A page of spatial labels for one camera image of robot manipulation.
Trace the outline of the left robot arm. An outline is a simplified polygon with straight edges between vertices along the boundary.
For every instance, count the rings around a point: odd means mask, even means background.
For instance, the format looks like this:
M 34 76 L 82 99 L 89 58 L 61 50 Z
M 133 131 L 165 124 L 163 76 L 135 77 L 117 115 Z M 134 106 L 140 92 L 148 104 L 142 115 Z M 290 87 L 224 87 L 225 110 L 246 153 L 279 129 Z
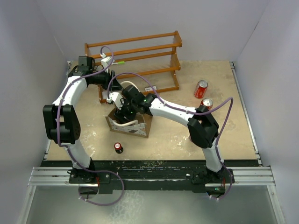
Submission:
M 78 64 L 67 76 L 67 83 L 59 97 L 50 105 L 43 107 L 43 118 L 47 137 L 63 148 L 70 156 L 74 170 L 80 171 L 80 178 L 91 183 L 96 171 L 91 157 L 86 153 L 81 141 L 81 126 L 75 112 L 76 104 L 82 93 L 91 84 L 101 85 L 110 90 L 116 81 L 109 67 L 114 63 L 111 56 L 101 54 L 102 70 L 96 70 L 95 59 L 80 56 Z

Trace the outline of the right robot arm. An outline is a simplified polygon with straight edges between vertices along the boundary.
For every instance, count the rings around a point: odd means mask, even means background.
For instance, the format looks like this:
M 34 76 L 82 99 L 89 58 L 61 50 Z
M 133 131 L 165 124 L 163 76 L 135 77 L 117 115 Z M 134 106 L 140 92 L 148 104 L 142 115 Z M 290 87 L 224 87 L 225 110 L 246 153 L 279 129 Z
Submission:
M 219 125 L 215 118 L 207 113 L 206 106 L 185 107 L 168 102 L 152 93 L 145 96 L 133 85 L 127 86 L 121 92 L 110 93 L 108 101 L 115 104 L 114 116 L 121 124 L 135 120 L 139 113 L 163 117 L 187 127 L 192 143 L 203 151 L 208 179 L 219 182 L 224 178 L 223 160 L 216 148 Z

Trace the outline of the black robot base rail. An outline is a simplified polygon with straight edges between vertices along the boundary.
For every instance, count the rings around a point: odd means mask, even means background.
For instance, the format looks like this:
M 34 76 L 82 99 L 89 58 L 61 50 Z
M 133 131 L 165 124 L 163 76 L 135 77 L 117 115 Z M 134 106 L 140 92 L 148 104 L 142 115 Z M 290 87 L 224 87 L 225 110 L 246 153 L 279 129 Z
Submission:
M 72 167 L 70 161 L 43 161 L 42 168 L 58 170 L 70 184 L 94 184 L 94 191 L 111 194 L 114 190 L 170 190 L 223 195 L 225 186 L 235 183 L 241 168 L 258 167 L 257 160 L 228 160 L 226 168 L 213 173 L 204 160 L 94 161 L 94 173 Z

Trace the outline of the red cola can front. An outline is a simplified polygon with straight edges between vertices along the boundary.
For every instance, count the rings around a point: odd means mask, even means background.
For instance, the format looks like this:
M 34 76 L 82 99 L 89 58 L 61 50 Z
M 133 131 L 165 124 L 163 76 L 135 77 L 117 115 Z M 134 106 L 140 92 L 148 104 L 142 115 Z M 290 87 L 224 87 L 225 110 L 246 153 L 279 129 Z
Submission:
M 210 98 L 202 99 L 200 105 L 207 107 L 209 110 L 213 107 L 213 101 Z

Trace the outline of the canvas tote bag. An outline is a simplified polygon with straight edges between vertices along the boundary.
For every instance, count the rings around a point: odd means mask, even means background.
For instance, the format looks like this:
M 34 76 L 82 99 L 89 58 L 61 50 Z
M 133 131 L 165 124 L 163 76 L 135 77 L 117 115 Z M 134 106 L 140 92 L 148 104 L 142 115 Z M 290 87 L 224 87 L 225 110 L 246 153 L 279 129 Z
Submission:
M 139 91 L 135 84 L 130 81 L 126 82 L 128 85 L 123 88 L 122 91 L 119 92 L 122 95 L 122 100 L 133 100 L 136 104 L 139 100 L 144 100 L 144 95 Z M 105 117 L 107 121 L 107 125 L 111 132 L 122 133 L 126 135 L 138 136 L 143 138 L 148 138 L 151 124 L 152 124 L 152 116 L 146 113 L 137 113 L 135 120 L 130 121 L 128 123 L 120 123 L 115 117 L 114 112 L 117 108 L 114 105 L 114 108 L 111 112 Z

